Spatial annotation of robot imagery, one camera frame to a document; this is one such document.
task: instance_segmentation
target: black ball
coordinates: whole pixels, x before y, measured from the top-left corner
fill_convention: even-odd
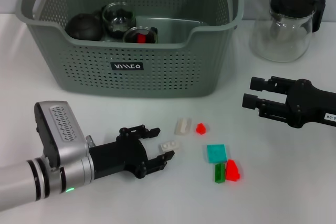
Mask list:
[[[74,39],[99,41],[103,36],[103,28],[99,20],[91,14],[78,14],[65,28],[65,32]]]

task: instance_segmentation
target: gray plastic basket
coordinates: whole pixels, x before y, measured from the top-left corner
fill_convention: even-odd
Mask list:
[[[212,93],[244,8],[244,0],[40,0],[33,14],[35,2],[18,0],[16,15],[62,88],[150,98]],[[137,21],[157,25],[160,44],[75,40],[64,31],[76,14],[112,2],[133,5]],[[116,62],[128,65],[113,70]]]

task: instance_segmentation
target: black pot lid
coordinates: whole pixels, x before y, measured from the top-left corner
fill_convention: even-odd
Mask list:
[[[315,11],[315,0],[271,0],[273,12],[291,18],[305,18]]]

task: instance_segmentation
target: white table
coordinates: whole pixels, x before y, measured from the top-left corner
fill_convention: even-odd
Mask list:
[[[293,63],[255,57],[248,38],[253,22],[234,32],[218,88],[197,99],[126,99],[69,93],[53,79],[26,25],[0,15],[0,166],[42,154],[33,107],[43,100],[68,101],[85,135],[97,145],[112,142],[121,127],[160,127],[145,140],[149,158],[158,145],[181,144],[166,169],[135,179],[119,173],[70,193],[0,213],[0,223],[334,223],[336,218],[336,129],[307,124],[302,129],[258,117],[242,108],[244,93],[268,100],[285,96],[249,90],[251,77],[306,78],[336,92],[336,23],[324,23],[309,51]],[[177,137],[178,117],[191,117],[211,130]],[[207,144],[226,144],[243,168],[237,183],[218,185]]]

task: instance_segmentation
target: glass coffee pot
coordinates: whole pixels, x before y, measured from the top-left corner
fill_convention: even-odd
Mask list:
[[[277,62],[291,62],[308,49],[320,28],[326,0],[270,0],[269,13],[255,23],[250,47]]]

